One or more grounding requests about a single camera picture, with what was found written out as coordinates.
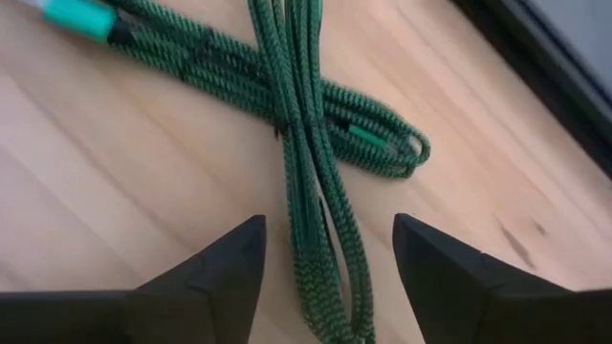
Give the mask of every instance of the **wooden surface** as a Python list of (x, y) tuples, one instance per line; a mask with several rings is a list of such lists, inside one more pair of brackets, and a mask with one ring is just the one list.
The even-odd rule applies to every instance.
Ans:
[[(253, 42), (244, 0), (165, 0)], [(391, 224), (412, 214), (575, 290), (612, 287), (612, 184), (446, 0), (327, 0), (326, 76), (422, 129), (407, 181), (340, 165), (380, 343), (422, 343)], [(268, 216), (253, 343), (315, 343), (296, 303), (281, 143), (250, 116), (0, 2), (0, 288), (133, 288)]]

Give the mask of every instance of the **black cable tie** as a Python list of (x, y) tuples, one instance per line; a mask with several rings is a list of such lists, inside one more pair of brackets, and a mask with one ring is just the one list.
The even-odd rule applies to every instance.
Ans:
[(212, 29), (205, 28), (204, 32), (202, 33), (202, 36), (199, 39), (198, 44), (196, 44), (196, 46), (189, 52), (189, 54), (187, 54), (187, 57), (185, 58), (185, 60), (183, 60), (183, 63), (181, 64), (181, 69), (179, 70), (178, 74), (178, 78), (181, 81), (186, 82), (187, 72), (194, 64), (199, 63), (201, 61), (202, 55), (204, 54), (205, 48), (207, 47), (207, 44), (211, 37)]
[(132, 35), (132, 24), (120, 17), (120, 13), (116, 11), (118, 20), (111, 28), (111, 31), (106, 37), (106, 42), (110, 44), (118, 44), (122, 46), (130, 46), (134, 44), (134, 36)]
[(318, 118), (315, 120), (304, 120), (303, 125), (308, 133), (312, 133), (315, 129), (327, 130), (328, 118)]
[(276, 122), (274, 124), (274, 138), (278, 140), (280, 135), (284, 136), (289, 130), (289, 123), (287, 120), (281, 120), (280, 123)]

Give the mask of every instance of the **green connector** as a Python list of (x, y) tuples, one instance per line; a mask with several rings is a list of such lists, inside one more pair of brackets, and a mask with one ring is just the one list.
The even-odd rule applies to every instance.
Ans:
[(48, 0), (42, 10), (50, 22), (102, 43), (118, 19), (110, 7), (89, 0)]
[(321, 31), (323, 24), (323, 0), (318, 0), (318, 30)]
[(376, 135), (370, 133), (369, 131), (366, 131), (362, 128), (360, 128), (357, 125), (351, 124), (348, 128), (349, 133), (353, 133), (355, 135), (357, 135), (358, 137), (369, 141), (370, 143), (379, 146), (380, 148), (385, 148), (386, 147), (386, 141), (377, 137)]

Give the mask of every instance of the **green braided cable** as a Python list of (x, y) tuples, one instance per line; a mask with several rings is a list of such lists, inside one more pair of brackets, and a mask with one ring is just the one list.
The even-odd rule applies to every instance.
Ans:
[[(129, 14), (108, 44), (277, 128), (283, 138), (296, 287), (323, 343), (374, 343), (373, 297), (361, 236), (336, 157), (407, 178), (429, 143), (380, 102), (321, 78), (317, 0), (250, 0), (259, 49), (149, 0), (105, 0)], [(348, 269), (346, 314), (323, 194)]]

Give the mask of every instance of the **wood grain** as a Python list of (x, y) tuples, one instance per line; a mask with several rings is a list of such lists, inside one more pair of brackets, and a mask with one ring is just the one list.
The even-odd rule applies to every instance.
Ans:
[[(254, 42), (243, 0), (164, 0)], [(340, 164), (381, 343), (423, 343), (397, 212), (574, 290), (612, 287), (612, 183), (446, 0), (328, 0), (323, 73), (421, 128), (408, 181)], [(273, 129), (0, 3), (0, 290), (133, 288), (254, 213), (269, 243), (253, 343), (315, 343), (296, 302)]]

